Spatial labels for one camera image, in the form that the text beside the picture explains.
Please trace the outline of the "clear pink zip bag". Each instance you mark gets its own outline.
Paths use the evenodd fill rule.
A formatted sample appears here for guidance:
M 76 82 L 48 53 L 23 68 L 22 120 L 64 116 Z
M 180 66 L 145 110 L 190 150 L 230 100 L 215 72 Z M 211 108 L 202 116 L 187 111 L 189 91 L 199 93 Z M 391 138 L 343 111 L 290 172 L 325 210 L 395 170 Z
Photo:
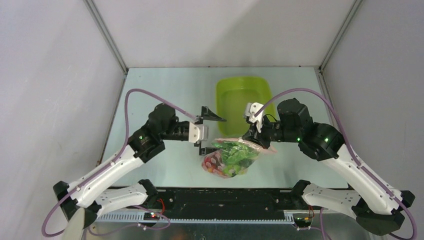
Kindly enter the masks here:
M 201 167 L 224 179 L 244 175 L 259 157 L 277 153 L 273 146 L 263 148 L 241 138 L 216 138 L 212 145 L 214 149 L 204 155 Z

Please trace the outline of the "green lettuce head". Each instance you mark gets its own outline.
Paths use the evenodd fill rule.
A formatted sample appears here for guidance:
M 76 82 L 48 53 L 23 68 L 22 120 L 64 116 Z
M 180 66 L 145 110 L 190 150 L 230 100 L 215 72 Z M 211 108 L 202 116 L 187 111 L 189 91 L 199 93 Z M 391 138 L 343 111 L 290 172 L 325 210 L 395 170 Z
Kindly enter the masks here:
M 223 172 L 229 177 L 245 174 L 260 154 L 254 147 L 238 141 L 216 141 L 213 145 L 220 148 Z

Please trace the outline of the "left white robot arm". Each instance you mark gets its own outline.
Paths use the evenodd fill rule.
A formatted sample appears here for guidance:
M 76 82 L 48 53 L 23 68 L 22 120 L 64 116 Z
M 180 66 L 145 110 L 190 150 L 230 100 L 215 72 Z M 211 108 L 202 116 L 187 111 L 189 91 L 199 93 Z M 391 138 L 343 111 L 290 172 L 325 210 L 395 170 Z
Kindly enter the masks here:
M 180 121 L 174 108 L 165 103 L 158 104 L 146 123 L 127 138 L 122 150 L 80 179 L 71 183 L 59 181 L 53 186 L 66 220 L 70 221 L 77 210 L 83 209 L 83 227 L 87 228 L 100 216 L 118 209 L 156 206 L 158 191 L 148 179 L 141 179 L 129 187 L 108 188 L 164 151 L 165 141 L 189 142 L 201 147 L 209 130 L 204 121 L 223 122 L 225 119 L 203 106 L 194 122 Z

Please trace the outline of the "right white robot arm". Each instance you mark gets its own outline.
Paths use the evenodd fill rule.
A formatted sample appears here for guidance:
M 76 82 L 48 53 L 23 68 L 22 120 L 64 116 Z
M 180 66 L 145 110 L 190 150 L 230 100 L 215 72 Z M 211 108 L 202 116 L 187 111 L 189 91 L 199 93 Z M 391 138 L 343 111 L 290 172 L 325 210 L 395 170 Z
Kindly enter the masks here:
M 272 142 L 296 143 L 309 158 L 337 172 L 350 186 L 334 190 L 299 180 L 291 190 L 291 204 L 297 209 L 322 207 L 353 218 L 363 229 L 385 236 L 398 231 L 404 220 L 403 207 L 415 196 L 398 190 L 368 168 L 332 125 L 314 122 L 306 105 L 292 98 L 277 106 L 279 120 L 270 121 L 258 102 L 248 103 L 244 112 L 248 131 L 243 135 L 267 150 Z

